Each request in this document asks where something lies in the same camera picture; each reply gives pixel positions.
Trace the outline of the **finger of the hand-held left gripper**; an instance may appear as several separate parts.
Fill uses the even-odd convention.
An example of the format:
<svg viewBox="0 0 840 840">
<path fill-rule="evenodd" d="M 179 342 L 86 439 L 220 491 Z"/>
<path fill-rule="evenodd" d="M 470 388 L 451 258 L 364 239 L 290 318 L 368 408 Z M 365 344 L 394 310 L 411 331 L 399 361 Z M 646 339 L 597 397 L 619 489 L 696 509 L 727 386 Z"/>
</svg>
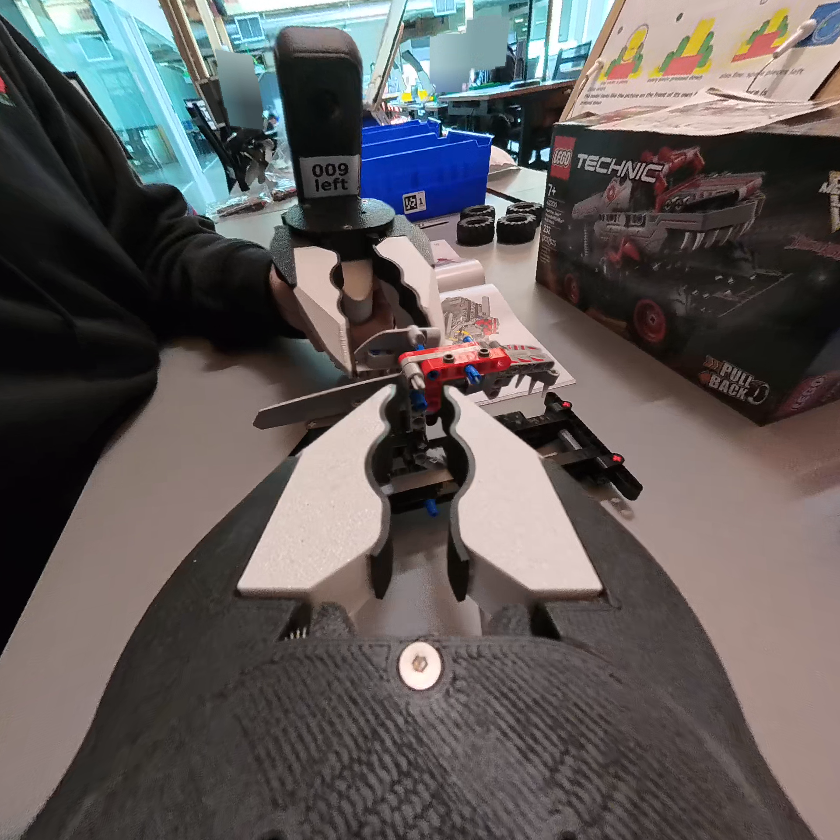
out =
<svg viewBox="0 0 840 840">
<path fill-rule="evenodd" d="M 374 278 L 390 306 L 396 328 L 432 328 L 445 337 L 445 316 L 426 236 L 389 236 L 374 243 Z"/>
<path fill-rule="evenodd" d="M 294 295 L 302 316 L 321 350 L 350 378 L 356 376 L 350 345 L 350 321 L 342 310 L 340 257 L 317 246 L 293 250 Z"/>
</svg>

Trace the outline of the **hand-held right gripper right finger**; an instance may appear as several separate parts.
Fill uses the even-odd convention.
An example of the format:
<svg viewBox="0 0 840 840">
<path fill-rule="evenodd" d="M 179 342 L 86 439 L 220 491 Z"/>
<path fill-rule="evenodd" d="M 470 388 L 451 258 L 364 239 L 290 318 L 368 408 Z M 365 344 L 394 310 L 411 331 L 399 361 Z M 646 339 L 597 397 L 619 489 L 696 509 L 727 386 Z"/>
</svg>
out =
<svg viewBox="0 0 840 840">
<path fill-rule="evenodd" d="M 464 601 L 588 601 L 603 583 L 544 458 L 453 386 L 445 387 L 447 573 Z"/>
</svg>

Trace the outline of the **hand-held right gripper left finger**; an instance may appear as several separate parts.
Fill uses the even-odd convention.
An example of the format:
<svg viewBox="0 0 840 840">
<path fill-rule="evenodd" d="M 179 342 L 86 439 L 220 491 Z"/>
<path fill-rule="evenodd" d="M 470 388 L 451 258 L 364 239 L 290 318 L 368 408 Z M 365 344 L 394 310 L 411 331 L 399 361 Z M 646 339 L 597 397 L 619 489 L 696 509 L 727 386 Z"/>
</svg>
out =
<svg viewBox="0 0 840 840">
<path fill-rule="evenodd" d="M 243 597 L 368 601 L 391 513 L 374 455 L 392 431 L 385 385 L 307 446 L 238 583 Z"/>
</svg>

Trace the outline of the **grey red toy truck model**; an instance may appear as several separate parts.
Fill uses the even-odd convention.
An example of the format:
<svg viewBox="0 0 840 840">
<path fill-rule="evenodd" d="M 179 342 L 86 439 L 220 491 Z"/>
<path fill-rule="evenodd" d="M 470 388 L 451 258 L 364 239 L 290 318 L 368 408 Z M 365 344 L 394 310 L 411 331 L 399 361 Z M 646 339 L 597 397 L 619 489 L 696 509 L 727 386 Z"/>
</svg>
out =
<svg viewBox="0 0 840 840">
<path fill-rule="evenodd" d="M 594 435 L 575 414 L 571 402 L 552 392 L 550 387 L 560 378 L 554 359 L 542 347 L 523 350 L 499 342 L 466 338 L 485 348 L 502 348 L 512 360 L 509 371 L 498 376 L 493 390 L 488 385 L 464 393 L 468 397 L 493 401 L 509 386 L 521 386 L 530 380 L 530 388 L 542 384 L 543 411 L 537 416 L 522 412 L 496 415 L 506 429 L 541 455 L 549 457 L 575 480 L 595 487 L 613 487 L 622 497 L 634 501 L 642 484 L 625 466 L 622 455 L 613 452 Z M 305 433 L 293 454 L 300 453 L 340 419 L 350 414 L 384 385 L 395 385 L 400 419 L 393 433 L 390 454 L 385 457 L 390 473 L 385 493 L 394 512 L 425 508 L 431 516 L 438 514 L 437 504 L 450 501 L 455 495 L 455 482 L 446 472 L 445 444 L 441 437 L 429 439 L 427 430 L 440 418 L 438 412 L 417 411 L 410 397 L 408 380 L 402 373 L 398 356 L 405 352 L 446 347 L 437 330 L 418 328 L 392 329 L 378 332 L 362 344 L 356 353 L 356 370 L 365 378 L 261 409 L 254 420 L 258 429 L 306 424 Z"/>
</svg>

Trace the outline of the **red toy beam assembly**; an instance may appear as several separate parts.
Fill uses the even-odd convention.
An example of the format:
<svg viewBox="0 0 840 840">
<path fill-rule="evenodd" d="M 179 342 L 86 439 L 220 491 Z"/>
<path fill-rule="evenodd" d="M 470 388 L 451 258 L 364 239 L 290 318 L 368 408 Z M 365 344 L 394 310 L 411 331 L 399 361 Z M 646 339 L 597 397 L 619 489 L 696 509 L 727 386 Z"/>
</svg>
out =
<svg viewBox="0 0 840 840">
<path fill-rule="evenodd" d="M 446 385 L 473 393 L 488 385 L 493 390 L 499 375 L 509 371 L 510 355 L 502 348 L 485 348 L 475 342 L 450 344 L 442 348 L 414 350 L 398 356 L 408 380 L 413 407 L 429 413 L 439 411 Z"/>
</svg>

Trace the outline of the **person's left forearm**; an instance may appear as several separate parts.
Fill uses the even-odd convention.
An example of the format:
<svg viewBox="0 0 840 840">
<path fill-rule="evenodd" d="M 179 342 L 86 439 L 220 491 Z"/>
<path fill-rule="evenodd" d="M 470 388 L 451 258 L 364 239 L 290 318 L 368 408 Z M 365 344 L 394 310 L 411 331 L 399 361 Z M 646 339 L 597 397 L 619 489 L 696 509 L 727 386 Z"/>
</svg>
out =
<svg viewBox="0 0 840 840">
<path fill-rule="evenodd" d="M 295 307 L 284 313 L 275 295 L 269 251 L 215 232 L 173 186 L 115 187 L 109 230 L 131 268 L 118 299 L 158 336 L 231 350 L 303 338 Z"/>
</svg>

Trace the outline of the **grey desk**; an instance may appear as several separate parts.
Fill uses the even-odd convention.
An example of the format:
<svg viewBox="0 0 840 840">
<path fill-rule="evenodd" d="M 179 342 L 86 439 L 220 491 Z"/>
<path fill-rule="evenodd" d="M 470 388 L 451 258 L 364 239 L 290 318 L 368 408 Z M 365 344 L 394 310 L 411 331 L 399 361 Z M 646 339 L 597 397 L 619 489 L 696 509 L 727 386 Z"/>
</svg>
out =
<svg viewBox="0 0 840 840">
<path fill-rule="evenodd" d="M 838 404 L 757 427 L 537 286 L 538 243 L 456 248 L 569 372 L 574 410 L 644 489 L 604 502 L 706 628 L 765 759 L 820 838 L 838 838 Z M 159 384 L 106 451 L 2 654 L 2 838 L 73 760 L 112 669 L 176 566 L 291 451 L 257 411 L 332 386 L 283 341 L 162 354 Z"/>
</svg>

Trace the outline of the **person's left hand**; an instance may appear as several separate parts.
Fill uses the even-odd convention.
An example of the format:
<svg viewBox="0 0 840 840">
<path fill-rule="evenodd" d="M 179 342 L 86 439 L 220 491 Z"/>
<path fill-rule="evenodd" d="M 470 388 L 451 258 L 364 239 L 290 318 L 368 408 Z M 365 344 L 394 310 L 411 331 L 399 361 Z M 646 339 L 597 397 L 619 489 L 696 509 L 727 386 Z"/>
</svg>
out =
<svg viewBox="0 0 840 840">
<path fill-rule="evenodd" d="M 325 349 L 319 336 L 304 318 L 292 288 L 285 282 L 276 266 L 270 268 L 269 285 L 281 317 L 291 327 L 304 333 L 316 351 L 324 352 Z M 374 280 L 371 301 L 371 317 L 363 323 L 350 325 L 350 345 L 352 350 L 361 346 L 366 340 L 375 336 L 378 332 L 395 327 L 394 312 L 378 280 Z"/>
</svg>

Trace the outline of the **white instruction booklet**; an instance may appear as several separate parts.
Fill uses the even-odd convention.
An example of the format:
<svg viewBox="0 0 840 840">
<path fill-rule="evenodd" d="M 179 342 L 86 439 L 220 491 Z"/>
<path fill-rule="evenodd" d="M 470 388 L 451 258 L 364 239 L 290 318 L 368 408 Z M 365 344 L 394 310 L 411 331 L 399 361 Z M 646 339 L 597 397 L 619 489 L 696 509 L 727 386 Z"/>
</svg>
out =
<svg viewBox="0 0 840 840">
<path fill-rule="evenodd" d="M 541 343 L 511 310 L 496 286 L 486 283 L 477 259 L 461 256 L 444 239 L 431 243 L 448 343 L 495 340 L 523 350 Z"/>
</svg>

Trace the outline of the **blue storage bin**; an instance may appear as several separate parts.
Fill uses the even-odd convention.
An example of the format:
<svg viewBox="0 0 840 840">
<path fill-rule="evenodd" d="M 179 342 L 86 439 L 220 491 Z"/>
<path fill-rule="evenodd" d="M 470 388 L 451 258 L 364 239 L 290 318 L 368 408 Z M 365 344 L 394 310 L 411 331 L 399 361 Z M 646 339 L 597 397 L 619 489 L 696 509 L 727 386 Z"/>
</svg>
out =
<svg viewBox="0 0 840 840">
<path fill-rule="evenodd" d="M 362 145 L 372 145 L 395 140 L 407 140 L 421 135 L 440 137 L 440 122 L 430 119 L 425 122 L 408 120 L 383 125 L 371 125 L 362 129 Z"/>
</svg>

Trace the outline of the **bag of dark parts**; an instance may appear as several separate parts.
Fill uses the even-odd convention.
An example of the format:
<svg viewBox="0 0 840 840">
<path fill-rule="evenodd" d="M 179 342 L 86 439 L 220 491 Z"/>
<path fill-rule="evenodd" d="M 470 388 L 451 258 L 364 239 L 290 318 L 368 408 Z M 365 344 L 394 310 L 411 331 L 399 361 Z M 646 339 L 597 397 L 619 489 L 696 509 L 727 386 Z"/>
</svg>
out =
<svg viewBox="0 0 840 840">
<path fill-rule="evenodd" d="M 226 200 L 214 203 L 208 207 L 208 216 L 214 221 L 230 217 L 257 214 L 296 196 L 298 193 L 294 183 L 289 180 L 267 182 L 257 185 L 256 189 L 247 193 L 231 195 Z"/>
</svg>

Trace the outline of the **blue bin with white label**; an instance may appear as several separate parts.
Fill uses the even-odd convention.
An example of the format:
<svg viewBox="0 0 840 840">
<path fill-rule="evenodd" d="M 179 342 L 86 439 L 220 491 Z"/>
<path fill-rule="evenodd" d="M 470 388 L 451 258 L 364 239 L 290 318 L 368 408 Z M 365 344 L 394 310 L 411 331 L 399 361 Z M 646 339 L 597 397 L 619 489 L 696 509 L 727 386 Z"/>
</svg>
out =
<svg viewBox="0 0 840 840">
<path fill-rule="evenodd" d="M 485 203 L 491 148 L 488 134 L 456 129 L 362 146 L 360 195 L 414 222 L 457 214 Z"/>
</svg>

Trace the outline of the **dark background table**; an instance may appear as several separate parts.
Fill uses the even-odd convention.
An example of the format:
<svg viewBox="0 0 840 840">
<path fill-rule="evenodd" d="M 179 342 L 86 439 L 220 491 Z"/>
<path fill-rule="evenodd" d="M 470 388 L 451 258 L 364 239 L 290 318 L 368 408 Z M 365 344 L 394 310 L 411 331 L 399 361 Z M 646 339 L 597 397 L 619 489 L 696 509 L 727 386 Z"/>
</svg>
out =
<svg viewBox="0 0 840 840">
<path fill-rule="evenodd" d="M 449 117 L 465 118 L 470 123 L 513 114 L 518 119 L 512 128 L 512 139 L 518 143 L 518 165 L 546 171 L 549 163 L 542 152 L 550 148 L 553 126 L 561 120 L 577 81 L 536 80 L 523 87 L 494 85 L 442 94 L 437 101 L 446 107 Z"/>
</svg>

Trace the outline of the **person's black hoodie torso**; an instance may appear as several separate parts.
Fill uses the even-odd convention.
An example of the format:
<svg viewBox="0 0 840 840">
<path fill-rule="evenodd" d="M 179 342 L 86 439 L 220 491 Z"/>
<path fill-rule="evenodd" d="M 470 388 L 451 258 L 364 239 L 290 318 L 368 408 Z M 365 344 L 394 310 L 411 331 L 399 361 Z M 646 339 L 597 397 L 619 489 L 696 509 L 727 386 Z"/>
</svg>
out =
<svg viewBox="0 0 840 840">
<path fill-rule="evenodd" d="M 152 198 L 89 100 L 2 19 L 2 647 L 102 450 L 156 384 L 142 271 L 109 228 Z"/>
</svg>

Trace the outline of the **black toy set box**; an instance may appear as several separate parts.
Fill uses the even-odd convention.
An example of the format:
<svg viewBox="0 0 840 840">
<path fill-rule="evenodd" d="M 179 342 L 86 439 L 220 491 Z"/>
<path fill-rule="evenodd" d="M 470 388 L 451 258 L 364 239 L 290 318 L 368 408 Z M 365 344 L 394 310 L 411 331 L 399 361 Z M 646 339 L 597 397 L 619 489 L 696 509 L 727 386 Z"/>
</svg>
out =
<svg viewBox="0 0 840 840">
<path fill-rule="evenodd" d="M 757 425 L 838 402 L 838 106 L 653 121 L 554 124 L 536 283 Z"/>
</svg>

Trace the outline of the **white printed sheet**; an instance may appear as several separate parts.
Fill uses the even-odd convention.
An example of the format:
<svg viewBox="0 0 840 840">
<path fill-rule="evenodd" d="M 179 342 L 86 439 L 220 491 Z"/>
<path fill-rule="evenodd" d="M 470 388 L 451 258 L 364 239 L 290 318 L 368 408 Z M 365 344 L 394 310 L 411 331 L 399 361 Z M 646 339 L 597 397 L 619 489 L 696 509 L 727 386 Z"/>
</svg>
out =
<svg viewBox="0 0 840 840">
<path fill-rule="evenodd" d="M 791 119 L 820 119 L 837 107 L 838 98 L 777 101 L 709 88 L 671 103 L 645 101 L 604 113 L 582 112 L 561 125 L 601 131 L 717 136 L 761 130 Z"/>
</svg>

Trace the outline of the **printed brick instruction board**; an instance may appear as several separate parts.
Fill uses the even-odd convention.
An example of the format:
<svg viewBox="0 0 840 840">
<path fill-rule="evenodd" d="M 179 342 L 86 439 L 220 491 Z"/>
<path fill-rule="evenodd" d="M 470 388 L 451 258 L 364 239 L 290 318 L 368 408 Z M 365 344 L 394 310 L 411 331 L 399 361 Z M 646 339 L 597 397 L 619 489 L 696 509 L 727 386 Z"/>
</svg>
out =
<svg viewBox="0 0 840 840">
<path fill-rule="evenodd" d="M 709 88 L 782 102 L 829 98 L 838 72 L 839 3 L 615 2 L 567 117 L 667 107 Z"/>
</svg>

